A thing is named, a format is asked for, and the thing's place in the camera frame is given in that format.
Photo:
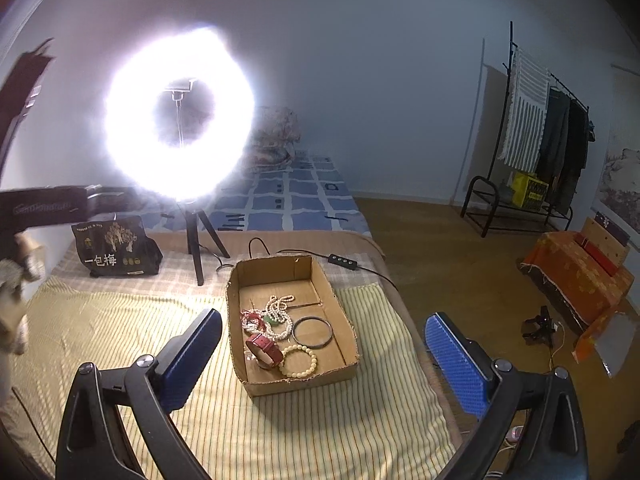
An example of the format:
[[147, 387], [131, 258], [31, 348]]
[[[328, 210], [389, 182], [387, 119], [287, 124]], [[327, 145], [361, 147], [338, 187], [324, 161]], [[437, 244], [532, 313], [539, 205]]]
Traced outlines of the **gloved left hand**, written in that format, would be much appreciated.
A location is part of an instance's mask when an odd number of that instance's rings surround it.
[[1, 406], [9, 401], [12, 387], [11, 356], [28, 348], [28, 317], [23, 297], [25, 284], [46, 275], [43, 247], [25, 233], [15, 234], [11, 253], [1, 259]]

